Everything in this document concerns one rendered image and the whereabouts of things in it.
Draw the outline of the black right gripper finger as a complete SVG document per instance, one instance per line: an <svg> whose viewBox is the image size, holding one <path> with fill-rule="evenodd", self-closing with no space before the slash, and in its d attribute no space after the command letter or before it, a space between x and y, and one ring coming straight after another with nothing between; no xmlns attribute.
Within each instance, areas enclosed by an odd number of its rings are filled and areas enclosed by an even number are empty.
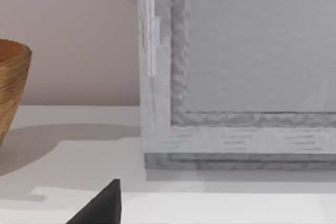
<svg viewBox="0 0 336 224"><path fill-rule="evenodd" d="M114 179L66 224L121 224L121 181Z"/></svg>

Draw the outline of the brown woven basket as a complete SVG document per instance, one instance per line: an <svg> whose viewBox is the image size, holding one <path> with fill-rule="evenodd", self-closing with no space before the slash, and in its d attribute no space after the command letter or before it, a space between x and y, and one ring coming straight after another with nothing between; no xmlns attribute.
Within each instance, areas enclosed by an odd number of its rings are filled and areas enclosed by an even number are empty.
<svg viewBox="0 0 336 224"><path fill-rule="evenodd" d="M0 39L0 146L20 104L32 54L24 44Z"/></svg>

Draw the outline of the grey cabinet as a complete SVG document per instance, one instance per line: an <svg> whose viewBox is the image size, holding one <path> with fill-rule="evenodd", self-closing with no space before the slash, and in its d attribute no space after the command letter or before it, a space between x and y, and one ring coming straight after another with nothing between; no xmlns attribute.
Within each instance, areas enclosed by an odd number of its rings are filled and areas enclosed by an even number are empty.
<svg viewBox="0 0 336 224"><path fill-rule="evenodd" d="M336 170L336 0L138 0L147 169Z"/></svg>

